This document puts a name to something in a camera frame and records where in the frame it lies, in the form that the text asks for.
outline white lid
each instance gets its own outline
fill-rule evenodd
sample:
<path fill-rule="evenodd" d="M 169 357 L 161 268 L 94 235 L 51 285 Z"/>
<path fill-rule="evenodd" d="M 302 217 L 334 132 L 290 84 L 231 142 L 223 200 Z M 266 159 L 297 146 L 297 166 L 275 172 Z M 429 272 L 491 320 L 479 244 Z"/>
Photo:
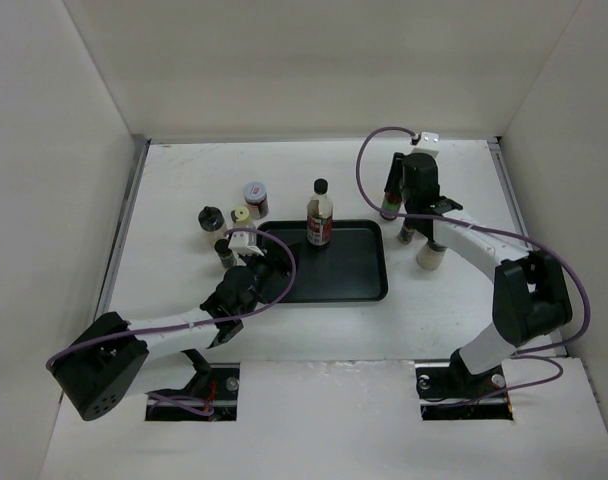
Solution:
<path fill-rule="evenodd" d="M 266 187 L 261 182 L 251 182 L 244 187 L 244 200 L 261 202 L 266 198 Z"/>

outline cable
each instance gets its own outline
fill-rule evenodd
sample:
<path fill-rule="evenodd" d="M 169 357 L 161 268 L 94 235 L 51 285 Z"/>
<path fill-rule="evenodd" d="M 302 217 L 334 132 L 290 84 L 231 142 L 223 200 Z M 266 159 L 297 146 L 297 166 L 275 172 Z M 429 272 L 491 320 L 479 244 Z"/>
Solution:
<path fill-rule="evenodd" d="M 482 395 L 480 397 L 473 398 L 471 400 L 466 400 L 466 401 L 457 402 L 457 403 L 443 404 L 443 405 L 440 405 L 440 408 L 467 407 L 469 405 L 477 404 L 480 400 L 486 400 L 487 398 L 496 397 L 498 395 L 504 395 L 505 393 L 512 392 L 513 390 L 520 390 L 522 388 L 535 387 L 537 385 L 543 385 L 545 383 L 553 382 L 564 374 L 564 367 L 562 367 L 562 365 L 560 365 L 555 360 L 552 360 L 550 358 L 538 357 L 536 355 L 519 355 L 516 357 L 511 357 L 511 359 L 512 360 L 541 360 L 543 362 L 550 363 L 551 365 L 554 365 L 555 367 L 557 367 L 557 373 L 555 375 L 553 375 L 551 377 L 547 377 L 543 380 L 535 380 L 533 382 L 521 383 L 521 384 L 515 385 L 513 387 L 503 387 L 503 388 L 495 390 L 491 393 L 487 393 L 486 395 Z"/>
<path fill-rule="evenodd" d="M 157 408 L 162 403 L 170 403 L 171 405 L 174 405 L 177 408 L 181 408 L 182 410 L 186 410 L 189 413 L 199 415 L 200 417 L 210 417 L 211 415 L 213 415 L 215 413 L 215 409 L 213 408 L 213 406 L 211 404 L 209 404 L 206 400 L 203 400 L 198 397 L 190 397 L 188 395 L 173 395 L 170 397 L 166 397 L 164 395 L 160 395 L 159 393 L 155 393 L 155 392 L 148 392 L 147 395 L 149 397 L 157 400 L 153 405 L 148 407 L 149 415 L 155 408 Z M 178 402 L 178 400 L 184 400 L 184 401 L 189 400 L 189 401 L 199 402 L 203 406 L 208 407 L 208 410 L 204 411 L 204 410 L 199 410 L 197 408 L 189 407 L 185 403 Z"/>
<path fill-rule="evenodd" d="M 261 308 L 258 308 L 257 310 L 255 310 L 253 312 L 250 312 L 250 313 L 243 313 L 240 315 L 233 315 L 230 317 L 211 318 L 208 320 L 202 320 L 202 321 L 193 322 L 190 324 L 183 323 L 183 324 L 178 324 L 178 325 L 170 325 L 168 327 L 151 327 L 151 328 L 140 328 L 138 330 L 126 330 L 124 332 L 112 333 L 110 335 L 104 335 L 102 337 L 97 337 L 92 340 L 80 342 L 80 343 L 72 345 L 68 348 L 65 348 L 64 350 L 56 353 L 51 358 L 49 358 L 46 361 L 46 369 L 51 371 L 53 364 L 55 362 L 57 362 L 58 360 L 60 360 L 61 358 L 66 357 L 67 355 L 70 355 L 71 353 L 83 350 L 85 348 L 93 347 L 100 343 L 108 342 L 111 340 L 117 340 L 118 338 L 133 337 L 135 335 L 153 335 L 153 334 L 157 334 L 157 333 L 178 332 L 181 330 L 188 330 L 189 328 L 193 328 L 193 327 L 199 327 L 201 325 L 210 325 L 210 324 L 214 324 L 214 323 L 228 322 L 230 320 L 239 320 L 242 318 L 253 317 L 255 315 L 259 315 L 262 312 L 265 312 L 269 308 L 272 308 L 273 306 L 278 304 L 286 295 L 288 295 L 288 292 L 291 291 L 291 288 L 293 288 L 293 284 L 295 282 L 295 274 L 296 274 L 297 268 L 296 268 L 295 257 L 293 256 L 293 253 L 288 248 L 288 245 L 286 245 L 282 240 L 280 240 L 279 238 L 277 238 L 274 235 L 271 235 L 270 233 L 263 232 L 261 230 L 256 230 L 254 228 L 232 228 L 230 230 L 227 230 L 225 235 L 230 235 L 235 232 L 255 233 L 257 235 L 260 235 L 261 237 L 267 238 L 267 239 L 277 243 L 280 247 L 282 247 L 284 249 L 284 251 L 286 252 L 286 254 L 288 255 L 288 258 L 291 261 L 291 275 L 289 278 L 289 282 L 288 282 L 288 285 L 286 286 L 286 288 L 284 289 L 284 291 L 275 300 L 273 300 L 272 302 L 264 305 Z"/>
<path fill-rule="evenodd" d="M 541 347 L 533 347 L 533 348 L 526 348 L 524 350 L 518 350 L 517 353 L 518 354 L 535 353 L 535 352 L 542 352 L 544 350 L 550 350 L 551 348 L 563 347 L 570 343 L 573 343 L 574 341 L 576 341 L 577 339 L 582 337 L 588 330 L 588 327 L 591 323 L 591 304 L 590 304 L 590 301 L 588 298 L 588 293 L 586 292 L 586 288 L 582 284 L 582 281 L 580 280 L 579 276 L 577 275 L 577 273 L 575 273 L 575 270 L 573 270 L 573 268 L 569 265 L 569 263 L 566 260 L 564 260 L 552 248 L 548 247 L 547 245 L 543 244 L 542 242 L 540 242 L 538 240 L 534 240 L 530 237 L 527 237 L 526 235 L 508 232 L 505 230 L 499 230 L 497 228 L 483 227 L 481 225 L 471 224 L 469 222 L 465 222 L 463 220 L 458 220 L 455 218 L 446 218 L 446 217 L 441 217 L 439 215 L 425 215 L 425 214 L 420 214 L 420 213 L 389 212 L 389 211 L 386 211 L 386 210 L 378 207 L 371 201 L 370 198 L 368 198 L 368 196 L 366 195 L 366 192 L 364 191 L 364 186 L 362 185 L 362 178 L 360 175 L 360 166 L 362 164 L 362 157 L 364 155 L 364 150 L 366 150 L 367 145 L 373 139 L 373 137 L 375 137 L 376 135 L 378 135 L 382 132 L 402 132 L 402 133 L 406 133 L 406 134 L 410 135 L 411 137 L 416 136 L 415 132 L 413 132 L 412 130 L 409 130 L 404 127 L 394 127 L 393 126 L 393 127 L 378 128 L 377 130 L 372 131 L 364 139 L 364 142 L 362 143 L 362 146 L 360 147 L 359 153 L 357 154 L 357 162 L 355 164 L 355 178 L 357 180 L 357 188 L 359 189 L 360 195 L 362 195 L 362 198 L 364 199 L 364 201 L 373 210 L 375 210 L 379 213 L 384 213 L 385 215 L 388 215 L 389 217 L 394 216 L 394 217 L 402 217 L 402 218 L 414 218 L 414 219 L 418 219 L 418 220 L 435 220 L 435 221 L 439 221 L 439 222 L 453 223 L 455 225 L 460 225 L 462 227 L 471 228 L 473 230 L 477 230 L 478 232 L 482 232 L 482 233 L 490 233 L 490 234 L 494 234 L 494 235 L 501 235 L 504 237 L 515 238 L 517 240 L 521 240 L 523 242 L 530 243 L 531 245 L 539 248 L 540 250 L 545 251 L 546 253 L 551 255 L 555 260 L 557 260 L 557 262 L 562 266 L 562 268 L 564 270 L 566 270 L 566 273 L 568 273 L 568 275 L 571 277 L 571 279 L 573 280 L 573 283 L 575 283 L 575 286 L 577 287 L 577 290 L 582 299 L 582 304 L 584 305 L 584 319 L 582 321 L 582 326 L 580 327 L 580 329 L 577 331 L 577 333 L 575 335 L 573 335 L 565 340 L 562 340 L 561 342 L 553 343 L 551 345 L 544 345 Z"/>

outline black tray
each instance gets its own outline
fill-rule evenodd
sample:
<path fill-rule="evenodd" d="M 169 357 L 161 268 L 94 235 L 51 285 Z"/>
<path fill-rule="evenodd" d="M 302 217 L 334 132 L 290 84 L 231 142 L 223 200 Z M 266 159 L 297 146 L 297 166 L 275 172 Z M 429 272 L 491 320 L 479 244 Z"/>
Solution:
<path fill-rule="evenodd" d="M 306 240 L 305 221 L 266 222 L 259 229 L 299 244 L 295 284 L 281 303 L 378 301 L 388 293 L 382 231 L 372 220 L 334 220 L 322 248 Z"/>

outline bottle label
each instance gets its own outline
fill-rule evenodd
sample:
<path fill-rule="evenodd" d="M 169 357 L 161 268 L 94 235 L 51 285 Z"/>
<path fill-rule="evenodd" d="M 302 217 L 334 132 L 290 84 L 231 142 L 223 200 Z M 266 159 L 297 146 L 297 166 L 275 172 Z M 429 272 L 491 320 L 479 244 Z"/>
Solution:
<path fill-rule="evenodd" d="M 326 245 L 331 239 L 333 216 L 328 218 L 306 217 L 306 237 L 312 245 Z"/>

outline wall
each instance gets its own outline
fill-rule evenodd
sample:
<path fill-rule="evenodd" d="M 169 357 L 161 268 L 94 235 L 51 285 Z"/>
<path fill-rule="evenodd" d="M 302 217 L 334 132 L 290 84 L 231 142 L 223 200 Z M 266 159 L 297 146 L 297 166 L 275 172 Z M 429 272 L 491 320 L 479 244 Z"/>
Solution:
<path fill-rule="evenodd" d="M 588 364 L 608 428 L 608 0 L 583 0 L 502 147 L 530 233 L 586 282 L 593 324 L 572 351 Z"/>
<path fill-rule="evenodd" d="M 132 132 L 502 134 L 579 0 L 65 0 Z"/>
<path fill-rule="evenodd" d="M 132 141 L 60 0 L 0 1 L 0 479 L 37 478 L 93 314 Z"/>

